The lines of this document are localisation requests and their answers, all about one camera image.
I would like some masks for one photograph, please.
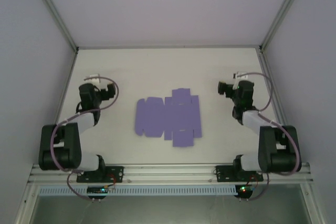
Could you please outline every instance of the vent grille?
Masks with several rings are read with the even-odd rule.
[[[88,195],[87,186],[74,186],[76,192]],[[41,186],[40,196],[74,196],[67,186]],[[188,186],[116,186],[107,196],[192,196],[237,195],[234,185],[188,185]]]

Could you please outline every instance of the white platform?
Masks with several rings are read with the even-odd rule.
[[[258,148],[258,136],[232,118],[233,102],[217,93],[218,81],[230,80],[236,71],[261,72],[254,48],[80,50],[60,120],[75,113],[83,78],[99,73],[118,83],[120,96],[101,112],[98,125],[81,134],[84,151],[102,155],[109,164],[231,163]],[[264,79],[248,79],[255,83],[255,106],[261,108],[268,100]],[[171,96],[177,88],[199,95],[203,137],[193,147],[176,148],[163,136],[137,136],[137,101]],[[275,118],[271,107],[264,114]]]

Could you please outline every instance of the purple paper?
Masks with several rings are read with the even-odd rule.
[[[202,137],[200,102],[190,89],[175,89],[171,97],[148,97],[138,101],[135,132],[147,137],[173,140],[174,147],[194,145],[194,138]]]
[[[194,146],[194,135],[192,130],[173,132],[173,147],[190,146]]]

